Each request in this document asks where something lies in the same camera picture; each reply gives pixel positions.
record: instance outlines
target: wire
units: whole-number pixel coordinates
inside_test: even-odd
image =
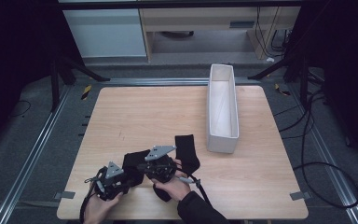
[[[305,152],[305,135],[306,135],[306,131],[307,131],[307,128],[308,128],[308,124],[310,122],[310,117],[311,117],[311,106],[312,106],[312,98],[313,98],[314,95],[311,96],[310,100],[309,100],[309,103],[308,103],[308,110],[309,110],[309,114],[308,114],[308,117],[307,117],[307,121],[306,121],[306,124],[304,126],[304,130],[303,130],[303,135],[302,135],[302,141],[301,141],[301,165],[293,168],[293,170],[296,170],[296,169],[299,169],[301,168],[301,172],[302,172],[302,175],[304,177],[304,180],[307,184],[307,186],[310,188],[310,190],[317,196],[319,197],[322,201],[324,201],[325,203],[328,203],[336,208],[343,208],[343,209],[347,209],[347,208],[352,208],[354,206],[356,206],[358,204],[358,186],[356,185],[356,183],[354,182],[354,180],[351,178],[350,175],[348,175],[346,172],[344,172],[342,169],[340,169],[339,167],[337,167],[336,165],[333,165],[333,164],[330,164],[330,163],[327,163],[327,162],[322,162],[322,161],[313,161],[313,162],[307,162],[305,163],[304,162],[304,152]],[[325,199],[325,197],[323,197],[320,193],[318,193],[311,185],[310,185],[310,182],[309,180],[307,179],[307,175],[305,174],[305,167],[306,166],[311,166],[311,165],[327,165],[327,166],[330,166],[332,168],[335,168],[337,170],[339,170],[342,174],[345,175],[345,177],[347,177],[347,179],[349,179],[352,184],[354,185],[355,189],[356,189],[356,192],[357,192],[357,197],[356,197],[356,201],[353,203],[353,204],[350,204],[350,205],[341,205],[341,204],[337,204],[337,203],[332,203],[330,201],[328,201],[327,199]]]
[[[286,130],[289,130],[289,129],[295,127],[299,122],[301,122],[301,120],[302,120],[303,118],[305,118],[305,116],[307,115],[307,113],[308,113],[308,111],[309,111],[310,105],[313,103],[313,97],[314,97],[315,95],[321,93],[321,92],[322,92],[321,90],[318,90],[318,91],[316,91],[315,93],[312,94],[312,96],[310,97],[309,102],[308,102],[307,105],[305,106],[305,111],[304,111],[304,113],[303,113],[303,115],[301,116],[300,119],[298,119],[294,124],[292,124],[292,125],[290,125],[290,126],[288,126],[288,127],[286,127],[286,128],[280,129],[279,132],[281,133],[281,132],[284,132],[284,131],[286,131]]]
[[[27,104],[28,104],[28,108],[26,108],[25,111],[21,112],[20,114],[16,114],[16,115],[11,115],[11,116],[9,116],[10,118],[15,118],[15,117],[21,116],[21,115],[25,114],[25,113],[31,108],[31,103],[30,103],[29,101],[20,100],[19,103],[27,103]]]
[[[87,196],[84,198],[83,203],[80,207],[79,220],[80,223],[84,223],[84,213],[86,212],[87,204],[89,203],[90,198],[95,194],[92,193],[92,190],[95,188],[95,181],[92,181],[92,184],[89,186],[89,192]]]
[[[290,107],[290,108],[288,108],[288,109],[285,109],[285,110],[283,110],[283,111],[281,111],[281,112],[278,112],[278,113],[274,114],[273,116],[274,116],[274,117],[275,117],[275,116],[278,116],[278,115],[280,115],[280,114],[283,114],[284,112],[287,112],[287,111],[292,110],[292,109],[294,109],[294,108],[297,108],[297,107],[299,107],[299,106],[300,106],[300,105],[295,105],[295,106]]]
[[[284,37],[283,37],[283,42],[282,42],[282,46],[284,47],[284,51],[282,53],[282,59],[283,56],[286,54],[286,50],[287,50],[287,43],[289,42],[290,38],[289,35],[287,34],[287,30],[284,30]]]
[[[272,36],[272,39],[271,39],[271,48],[275,51],[284,51],[284,47],[283,46],[274,46],[273,43],[274,43],[274,39],[275,39],[275,36],[276,34],[278,33],[278,30],[276,30],[274,32],[274,35]]]
[[[282,54],[275,55],[275,54],[269,53],[268,48],[267,48],[267,44],[266,44],[266,40],[264,39],[263,32],[261,30],[259,19],[260,19],[260,7],[257,7],[257,17],[256,17],[256,24],[255,24],[255,38],[257,39],[258,44],[261,46],[261,49],[263,50],[264,54],[266,54],[267,56],[269,56],[271,58],[282,56]],[[258,30],[260,32],[261,38],[263,39],[263,42],[261,42],[260,39],[257,36],[257,27],[258,27]]]
[[[305,135],[307,135],[307,134],[310,133],[310,131],[312,130],[314,124],[315,124],[315,121],[314,121],[314,118],[313,118],[313,116],[312,116],[312,124],[311,124],[310,128],[307,130],[307,132],[305,133]],[[297,135],[297,136],[288,136],[288,137],[283,137],[282,140],[284,140],[284,139],[299,138],[299,137],[302,137],[302,136],[303,136],[303,134]]]
[[[200,192],[201,192],[201,194],[202,194],[202,197],[204,198],[205,202],[206,202],[208,205],[212,206],[211,201],[209,201],[209,198],[208,198],[208,196],[206,195],[205,189],[202,187],[202,185],[201,185],[201,183],[200,183],[200,180],[197,179],[195,176],[193,176],[193,175],[187,173],[186,171],[182,170],[181,168],[176,168],[176,170],[178,170],[178,171],[180,171],[180,172],[183,172],[183,173],[185,173],[187,176],[189,176],[190,178],[192,178],[193,181],[194,181],[194,183],[196,183],[197,188],[200,190]]]

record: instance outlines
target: hand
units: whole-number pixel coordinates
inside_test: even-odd
[[[89,202],[84,212],[84,223],[85,224],[98,224],[104,221],[109,214],[110,209],[114,207],[121,199],[123,192],[120,192],[113,200],[102,200],[94,190],[92,196],[89,198]]]
[[[173,159],[173,161],[176,162],[178,168],[182,168],[181,161],[176,159]],[[179,180],[179,177],[187,178],[187,175],[183,172],[176,171],[175,176],[167,183],[163,184],[156,179],[152,179],[152,182],[156,184],[156,188],[166,191],[171,196],[171,198],[179,202],[182,201],[191,191],[190,186],[187,183]]]

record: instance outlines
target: white container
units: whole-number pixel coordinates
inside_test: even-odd
[[[234,69],[212,64],[207,97],[207,148],[233,153],[240,136]]]

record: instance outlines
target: black curtain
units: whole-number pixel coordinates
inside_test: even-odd
[[[22,88],[49,76],[59,55],[84,65],[61,11],[41,10],[33,0],[0,0],[0,128]]]
[[[310,66],[324,69],[324,93],[349,142],[358,147],[358,1],[331,0],[302,7],[287,54],[298,52]],[[289,65],[285,80],[296,80],[301,62]]]

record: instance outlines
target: wooden tabletop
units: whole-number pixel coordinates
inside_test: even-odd
[[[200,168],[193,175],[226,218],[307,217],[304,200],[290,197],[299,187],[263,89],[237,86],[236,92],[240,138],[234,153],[224,154],[206,148],[206,86],[102,89],[65,189],[75,198],[62,199],[57,216],[78,219],[89,189],[84,180],[108,162],[121,166],[126,153],[174,145],[176,135],[194,134]],[[145,177],[109,219],[180,219],[176,206],[156,196]]]

